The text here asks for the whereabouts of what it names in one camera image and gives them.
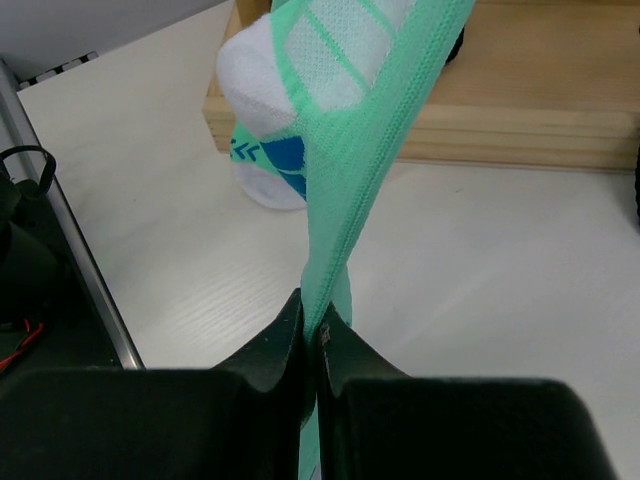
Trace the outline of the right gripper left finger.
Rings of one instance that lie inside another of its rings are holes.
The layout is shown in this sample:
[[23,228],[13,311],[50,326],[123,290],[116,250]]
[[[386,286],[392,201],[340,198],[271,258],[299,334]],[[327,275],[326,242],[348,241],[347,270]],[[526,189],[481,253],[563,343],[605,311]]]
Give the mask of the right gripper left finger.
[[216,372],[231,373],[246,382],[263,403],[299,427],[304,412],[306,359],[301,292],[294,289],[266,327],[228,358]]

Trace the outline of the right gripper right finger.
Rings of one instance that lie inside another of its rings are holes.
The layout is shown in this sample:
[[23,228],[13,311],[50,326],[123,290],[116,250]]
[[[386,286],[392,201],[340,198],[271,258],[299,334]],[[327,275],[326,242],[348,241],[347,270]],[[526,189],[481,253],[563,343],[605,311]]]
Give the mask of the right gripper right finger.
[[413,479],[415,381],[327,310],[317,332],[324,479]]

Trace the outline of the mint green sock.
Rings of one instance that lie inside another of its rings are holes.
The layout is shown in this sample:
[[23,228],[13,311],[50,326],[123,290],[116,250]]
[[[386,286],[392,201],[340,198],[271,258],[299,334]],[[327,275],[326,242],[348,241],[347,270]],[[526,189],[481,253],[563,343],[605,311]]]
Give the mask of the mint green sock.
[[351,320],[348,259],[472,8],[288,1],[218,53],[218,82],[238,124],[306,203],[307,351],[329,307]]
[[258,140],[237,121],[230,142],[235,180],[260,205],[281,211],[306,208],[303,197],[272,165]]

